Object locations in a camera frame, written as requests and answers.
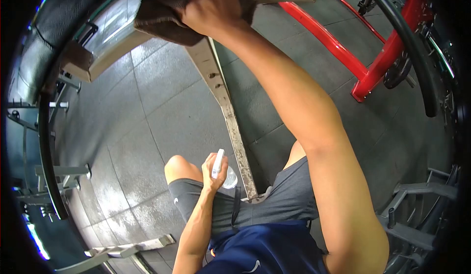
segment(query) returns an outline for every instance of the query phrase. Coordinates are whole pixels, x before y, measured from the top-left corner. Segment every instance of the skin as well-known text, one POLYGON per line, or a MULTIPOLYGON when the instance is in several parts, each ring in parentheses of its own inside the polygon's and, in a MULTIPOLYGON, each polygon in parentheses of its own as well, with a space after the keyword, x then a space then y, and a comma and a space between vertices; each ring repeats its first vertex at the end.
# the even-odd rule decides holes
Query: skin
MULTIPOLYGON (((296 137, 286 164, 307 156, 311 183, 329 254, 331 274, 382 273, 389 256, 386 233, 374 213, 363 172, 340 115, 329 95, 281 50, 241 19, 238 0, 191 0, 178 12, 183 23, 234 52, 267 92, 286 127, 296 137)), ((215 154, 203 173, 181 157, 167 163, 168 183, 184 177, 203 181, 203 190, 180 238, 174 273, 195 273, 210 239, 212 203, 227 172, 210 172, 215 154)))

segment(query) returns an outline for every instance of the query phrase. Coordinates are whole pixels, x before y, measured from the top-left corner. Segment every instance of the man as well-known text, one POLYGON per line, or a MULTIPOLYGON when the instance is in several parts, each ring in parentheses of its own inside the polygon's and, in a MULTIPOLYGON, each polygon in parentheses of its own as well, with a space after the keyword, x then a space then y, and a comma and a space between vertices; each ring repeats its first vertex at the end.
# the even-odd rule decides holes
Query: man
POLYGON ((297 141, 266 200, 240 202, 239 209, 232 197, 217 193, 226 178, 227 158, 216 179, 210 176, 215 153, 203 172, 181 156, 168 161, 169 190, 187 221, 173 272, 382 273, 388 239, 329 95, 241 19, 238 0, 191 0, 179 13, 183 23, 247 65, 297 141), (327 254, 307 227, 317 217, 327 254), (210 239, 215 258, 202 268, 210 239))

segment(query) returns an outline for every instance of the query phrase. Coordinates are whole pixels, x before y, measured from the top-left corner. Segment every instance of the red weight machine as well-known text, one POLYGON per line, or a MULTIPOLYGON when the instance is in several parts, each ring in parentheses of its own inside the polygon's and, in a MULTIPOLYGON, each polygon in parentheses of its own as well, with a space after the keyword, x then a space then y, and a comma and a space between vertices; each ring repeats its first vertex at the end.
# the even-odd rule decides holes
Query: red weight machine
MULTIPOLYGON (((381 52, 369 68, 366 68, 350 50, 345 48, 323 25, 311 17, 301 7, 293 2, 280 2, 279 5, 319 39, 319 41, 355 75, 358 81, 353 87, 351 94, 358 102, 362 102, 376 85, 380 83, 386 71, 400 56, 404 50, 404 44, 396 30, 393 30, 388 39, 385 40, 347 1, 340 1, 384 43, 381 52)), ((401 14, 412 32, 418 29, 419 24, 433 20, 433 13, 428 8, 426 0, 406 0, 401 14)))

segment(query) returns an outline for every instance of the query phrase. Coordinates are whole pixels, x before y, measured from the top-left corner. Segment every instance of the brown towel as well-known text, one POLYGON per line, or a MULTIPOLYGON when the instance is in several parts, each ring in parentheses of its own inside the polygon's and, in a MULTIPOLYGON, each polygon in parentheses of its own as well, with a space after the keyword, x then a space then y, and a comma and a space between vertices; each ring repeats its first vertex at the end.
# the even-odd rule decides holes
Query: brown towel
MULTIPOLYGON (((174 8, 183 8, 189 0, 141 0, 134 19, 134 28, 164 40, 193 46, 204 36, 188 28, 181 22, 174 8)), ((239 0, 242 18, 252 23, 256 3, 254 0, 239 0)))

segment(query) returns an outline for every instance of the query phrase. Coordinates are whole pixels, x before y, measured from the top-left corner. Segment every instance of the shorts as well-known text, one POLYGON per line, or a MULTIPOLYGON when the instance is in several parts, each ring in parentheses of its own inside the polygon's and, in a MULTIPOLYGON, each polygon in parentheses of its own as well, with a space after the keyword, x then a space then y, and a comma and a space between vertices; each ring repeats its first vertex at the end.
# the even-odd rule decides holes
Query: shorts
MULTIPOLYGON (((187 178, 180 178, 169 184, 174 204, 185 222, 190 218, 202 188, 202 182, 187 178)), ((216 193, 212 209, 211 235, 232 229, 234 201, 234 197, 220 192, 216 193)), ((240 201, 240 209, 234 226, 243 227, 288 220, 314 220, 318 217, 308 161, 304 157, 276 175, 273 188, 268 192, 265 200, 260 203, 240 201)))

